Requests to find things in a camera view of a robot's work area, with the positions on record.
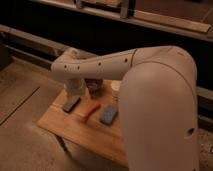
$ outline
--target floor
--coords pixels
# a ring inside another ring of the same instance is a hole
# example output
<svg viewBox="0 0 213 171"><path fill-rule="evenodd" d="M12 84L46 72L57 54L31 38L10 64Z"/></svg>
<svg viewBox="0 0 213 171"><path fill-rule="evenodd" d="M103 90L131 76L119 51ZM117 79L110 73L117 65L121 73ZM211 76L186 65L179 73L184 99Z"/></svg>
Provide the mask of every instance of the floor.
<svg viewBox="0 0 213 171"><path fill-rule="evenodd" d="M37 127L36 122L62 89L62 85L51 78L49 71L16 59L0 71L0 90L11 93L8 87L13 79L22 79L23 84L31 80L39 88L0 125L0 171L128 171L66 142L71 157L63 152L52 134ZM199 139L201 171L213 170L213 154L210 152L213 134L200 130Z"/></svg>

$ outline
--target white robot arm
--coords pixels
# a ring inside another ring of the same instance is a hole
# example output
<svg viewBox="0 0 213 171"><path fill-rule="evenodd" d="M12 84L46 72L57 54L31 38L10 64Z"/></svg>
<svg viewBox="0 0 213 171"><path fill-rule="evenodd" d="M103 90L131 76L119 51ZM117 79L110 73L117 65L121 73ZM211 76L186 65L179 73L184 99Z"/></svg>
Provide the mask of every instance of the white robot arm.
<svg viewBox="0 0 213 171"><path fill-rule="evenodd" d="M51 69L72 90L82 78L122 80L119 112L130 171L199 170L197 73L186 51L161 46L84 60L69 54Z"/></svg>

